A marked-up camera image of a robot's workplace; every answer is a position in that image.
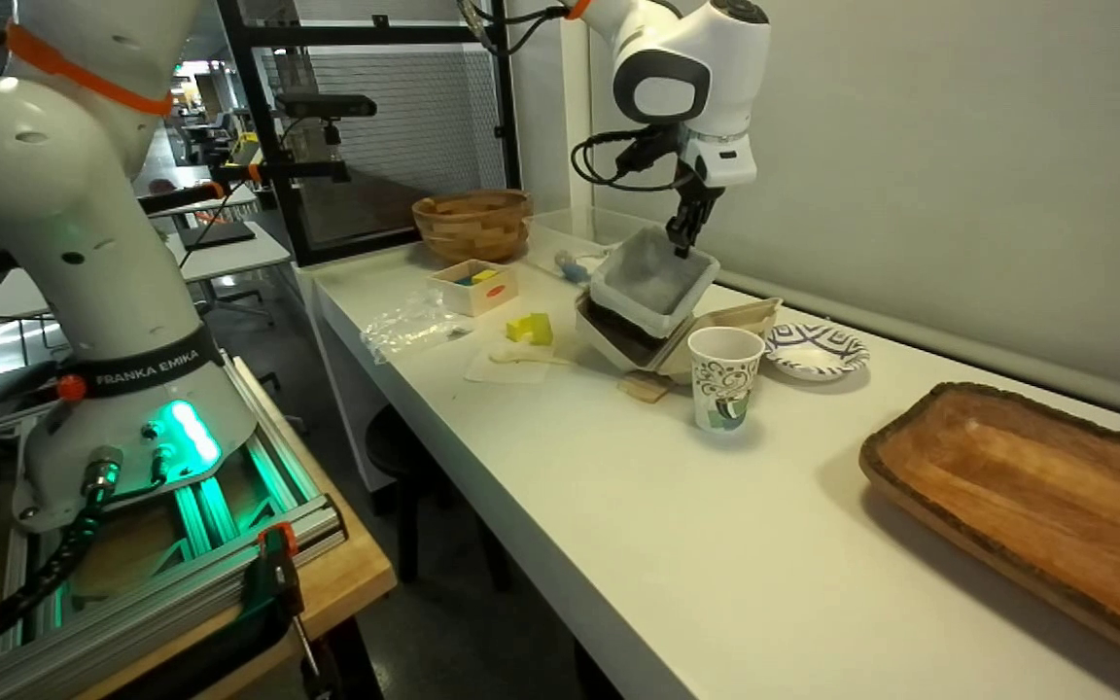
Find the metal rack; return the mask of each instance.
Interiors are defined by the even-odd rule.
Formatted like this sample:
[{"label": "metal rack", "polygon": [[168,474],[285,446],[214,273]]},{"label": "metal rack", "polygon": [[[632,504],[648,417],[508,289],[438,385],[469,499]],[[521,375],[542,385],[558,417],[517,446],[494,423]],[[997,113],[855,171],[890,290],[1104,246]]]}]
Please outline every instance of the metal rack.
[{"label": "metal rack", "polygon": [[[304,189],[299,180],[313,180],[313,174],[347,174],[338,171],[338,162],[290,162],[290,155],[285,152],[285,137],[276,132],[276,113],[273,102],[265,93],[259,69],[251,49],[294,49],[294,45],[400,45],[400,43],[478,43],[465,26],[396,26],[390,15],[374,15],[369,26],[299,26],[299,19],[276,23],[276,26],[249,26],[240,0],[218,0],[221,13],[221,26],[249,98],[249,113],[258,124],[258,140],[259,140],[259,180],[273,189],[285,229],[290,237],[290,253],[294,264],[313,264],[313,259],[332,259],[332,255],[348,255],[348,253],[364,253],[364,249],[380,249],[394,241],[408,241],[416,237],[411,220],[408,225],[394,225],[394,229],[369,229],[356,232],[356,241],[342,241],[332,249],[317,249],[313,237],[308,232],[308,218],[304,218]],[[500,167],[504,167],[504,181],[521,185],[521,162],[517,162],[517,124],[514,124],[514,75],[508,75],[508,58],[494,54],[494,88],[499,88],[499,144],[500,144]]]}]

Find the paper cup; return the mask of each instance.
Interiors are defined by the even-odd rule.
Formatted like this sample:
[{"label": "paper cup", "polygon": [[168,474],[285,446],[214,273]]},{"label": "paper cup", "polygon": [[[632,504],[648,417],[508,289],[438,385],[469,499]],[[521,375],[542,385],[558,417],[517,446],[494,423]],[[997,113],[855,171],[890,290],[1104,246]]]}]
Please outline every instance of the paper cup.
[{"label": "paper cup", "polygon": [[757,359],[767,341],[746,327],[701,327],[689,336],[693,354],[693,423],[708,435],[746,429]]}]

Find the box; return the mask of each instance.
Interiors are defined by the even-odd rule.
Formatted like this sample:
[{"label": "box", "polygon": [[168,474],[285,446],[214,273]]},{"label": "box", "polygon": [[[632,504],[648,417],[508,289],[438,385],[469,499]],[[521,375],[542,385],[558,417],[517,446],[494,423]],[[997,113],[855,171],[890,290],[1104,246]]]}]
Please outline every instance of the box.
[{"label": "box", "polygon": [[517,276],[504,264],[464,259],[437,276],[443,285],[443,302],[460,315],[482,315],[517,295]]}]

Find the bowl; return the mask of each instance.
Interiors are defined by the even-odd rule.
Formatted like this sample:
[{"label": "bowl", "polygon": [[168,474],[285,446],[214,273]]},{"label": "bowl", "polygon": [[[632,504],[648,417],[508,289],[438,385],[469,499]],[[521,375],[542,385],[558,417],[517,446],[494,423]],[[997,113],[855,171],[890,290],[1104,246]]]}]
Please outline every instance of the bowl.
[{"label": "bowl", "polygon": [[866,351],[823,321],[776,321],[767,332],[767,360],[798,380],[842,380],[866,360]]}]

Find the floor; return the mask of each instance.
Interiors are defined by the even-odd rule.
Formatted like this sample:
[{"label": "floor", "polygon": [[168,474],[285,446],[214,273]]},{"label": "floor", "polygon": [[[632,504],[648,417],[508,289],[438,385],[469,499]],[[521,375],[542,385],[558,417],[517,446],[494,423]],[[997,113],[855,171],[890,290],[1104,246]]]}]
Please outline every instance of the floor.
[{"label": "floor", "polygon": [[[168,174],[168,167],[168,152],[154,149],[145,181]],[[259,301],[245,295],[205,312],[214,340],[228,354],[240,354],[258,375],[280,376],[276,406],[289,417],[299,417],[313,459],[332,472],[386,553],[394,553],[394,516],[369,508],[290,276],[276,273],[249,285],[259,289]],[[0,321],[0,385],[63,351],[63,332],[55,321]],[[374,675],[390,700],[592,697],[592,688],[579,683],[569,629],[530,579],[514,570],[514,586],[494,590],[478,522],[460,499],[447,508],[422,500],[420,579],[400,583],[356,621]],[[265,675],[249,697],[304,697],[299,670]]]}]

